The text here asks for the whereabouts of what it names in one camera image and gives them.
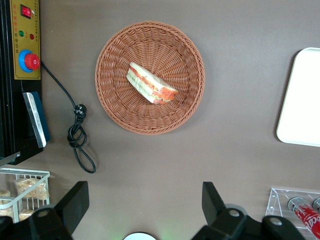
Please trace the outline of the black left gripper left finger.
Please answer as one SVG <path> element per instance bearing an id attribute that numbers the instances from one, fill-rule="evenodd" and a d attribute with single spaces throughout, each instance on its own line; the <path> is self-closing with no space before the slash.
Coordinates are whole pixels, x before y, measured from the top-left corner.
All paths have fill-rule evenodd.
<path id="1" fill-rule="evenodd" d="M 2 240 L 71 240 L 90 206 L 89 185 L 78 181 L 54 206 L 36 210 L 29 218 L 13 223 L 0 218 Z"/>

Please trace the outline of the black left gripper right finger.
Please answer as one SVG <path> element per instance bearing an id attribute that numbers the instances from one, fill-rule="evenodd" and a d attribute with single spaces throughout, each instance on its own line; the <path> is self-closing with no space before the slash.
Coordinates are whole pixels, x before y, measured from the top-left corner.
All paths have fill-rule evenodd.
<path id="1" fill-rule="evenodd" d="M 261 222 L 243 211 L 226 207 L 214 184 L 202 183 L 202 211 L 207 224 L 194 240 L 303 240 L 305 237 L 286 218 L 265 216 Z"/>

